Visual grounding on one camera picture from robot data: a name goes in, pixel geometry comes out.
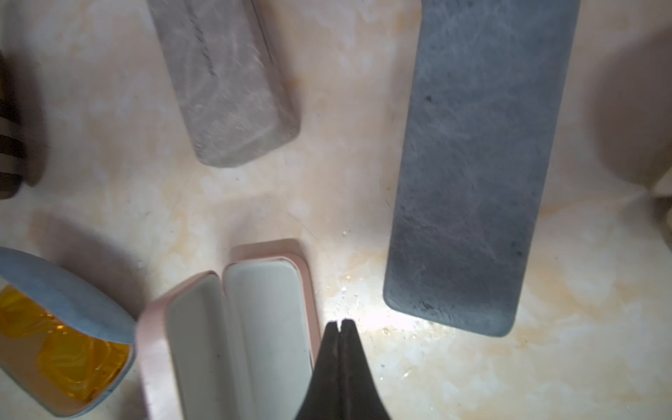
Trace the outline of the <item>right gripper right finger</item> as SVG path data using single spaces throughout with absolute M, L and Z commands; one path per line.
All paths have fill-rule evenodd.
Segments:
M 380 398 L 353 320 L 339 332 L 339 387 L 343 419 L 390 419 Z

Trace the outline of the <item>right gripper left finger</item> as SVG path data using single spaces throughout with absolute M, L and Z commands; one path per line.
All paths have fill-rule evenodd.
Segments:
M 338 323 L 325 327 L 313 376 L 297 420 L 341 419 L 340 332 Z

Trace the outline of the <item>grey marble teal-lined case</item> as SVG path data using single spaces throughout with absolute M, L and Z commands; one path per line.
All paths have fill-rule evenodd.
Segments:
M 255 2 L 148 7 L 199 162 L 242 166 L 294 140 L 299 116 Z

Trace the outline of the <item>teal-lined glasses case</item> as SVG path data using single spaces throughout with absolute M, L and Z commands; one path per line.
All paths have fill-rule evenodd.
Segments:
M 383 298 L 491 337 L 516 319 L 576 1 L 425 1 Z

